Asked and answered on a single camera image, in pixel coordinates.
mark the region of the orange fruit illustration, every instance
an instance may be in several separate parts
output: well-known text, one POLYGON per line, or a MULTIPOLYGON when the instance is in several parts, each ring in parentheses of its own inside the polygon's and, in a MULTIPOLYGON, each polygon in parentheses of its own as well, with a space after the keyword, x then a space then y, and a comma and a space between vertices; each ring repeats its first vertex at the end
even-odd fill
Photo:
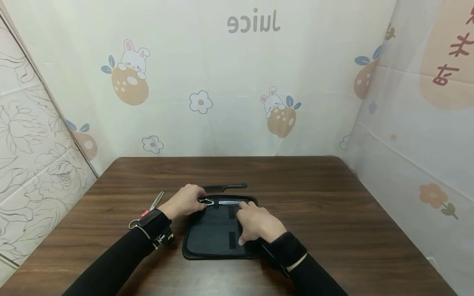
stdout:
POLYGON ((379 46, 373 54, 373 60, 366 56, 358 56, 355 58, 355 62, 358 65, 365 66, 354 80, 354 92, 360 99, 365 99, 367 95, 367 91, 369 90, 370 80, 372 79, 372 75, 375 71, 375 67, 377 66, 378 56, 380 51, 382 50, 382 46, 379 46))
POLYGON ((88 160, 93 160, 97 155, 97 143, 91 135, 86 134, 89 131, 89 124, 84 124, 78 131, 76 125, 69 120, 65 120, 71 131, 72 136, 76 139, 77 144, 81 147, 81 151, 85 154, 88 160))
POLYGON ((293 108, 285 106, 280 110, 275 108, 267 120, 268 130, 280 138, 288 136, 296 122, 296 112, 293 108))
POLYGON ((376 65, 377 60, 365 66, 355 77, 354 91, 360 99, 364 99, 367 95, 367 91, 369 90, 370 85, 370 79, 372 78, 372 74, 374 73, 376 65))
POLYGON ((115 67, 112 70, 112 87, 116 95, 129 105, 140 105, 148 98, 148 83, 140 79, 131 68, 125 71, 115 67))
POLYGON ((84 152, 88 160, 93 160, 97 155, 97 143, 91 135, 81 132, 73 132, 73 137, 77 143, 81 146, 82 152, 84 152))

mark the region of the scissor blade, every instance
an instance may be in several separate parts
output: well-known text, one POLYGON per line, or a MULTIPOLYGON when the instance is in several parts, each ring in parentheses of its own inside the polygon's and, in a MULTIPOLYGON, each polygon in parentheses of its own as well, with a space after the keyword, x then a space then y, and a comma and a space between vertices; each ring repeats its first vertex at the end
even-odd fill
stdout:
POLYGON ((155 198, 155 201, 151 204, 149 211, 153 211, 156 206, 160 203, 161 198, 163 197, 164 192, 161 191, 160 194, 155 198))
POLYGON ((223 200, 223 201, 219 201, 219 204, 223 205, 223 206, 238 205, 238 204, 240 204, 240 200, 239 201, 237 201, 237 200, 223 200))

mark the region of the fabric wall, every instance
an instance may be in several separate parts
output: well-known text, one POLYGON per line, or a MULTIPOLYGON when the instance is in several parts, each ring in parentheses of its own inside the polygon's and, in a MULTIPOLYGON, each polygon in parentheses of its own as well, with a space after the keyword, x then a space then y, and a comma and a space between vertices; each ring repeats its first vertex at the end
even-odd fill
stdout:
POLYGON ((0 18, 0 286, 95 180, 0 18))
POLYGON ((344 158, 453 289, 471 296, 474 3, 399 0, 391 28, 344 158))
POLYGON ((243 156, 343 154, 395 0, 4 3, 98 155, 243 156))

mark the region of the curtain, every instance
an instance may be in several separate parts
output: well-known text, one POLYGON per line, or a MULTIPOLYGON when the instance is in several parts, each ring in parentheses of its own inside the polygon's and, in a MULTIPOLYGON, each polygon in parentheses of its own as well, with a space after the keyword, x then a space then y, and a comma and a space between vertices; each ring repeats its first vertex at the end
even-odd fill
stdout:
POLYGON ((458 295, 470 296, 474 3, 398 1, 391 28, 344 160, 458 295))
POLYGON ((3 18, 0 40, 1 286, 96 178, 3 18))

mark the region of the wrist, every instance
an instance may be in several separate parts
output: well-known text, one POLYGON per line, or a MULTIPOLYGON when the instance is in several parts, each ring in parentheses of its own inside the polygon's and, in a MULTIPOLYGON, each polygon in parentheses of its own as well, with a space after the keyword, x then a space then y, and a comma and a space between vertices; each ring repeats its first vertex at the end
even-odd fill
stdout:
POLYGON ((158 210, 165 214, 165 216, 168 217, 168 219, 170 220, 174 220, 178 216, 176 207, 170 205, 168 202, 165 202, 164 204, 159 206, 158 210))
POLYGON ((278 223, 275 223, 268 227, 263 227, 260 237, 263 238, 267 243, 273 243, 277 238, 282 236, 287 232, 283 223, 278 220, 278 223))

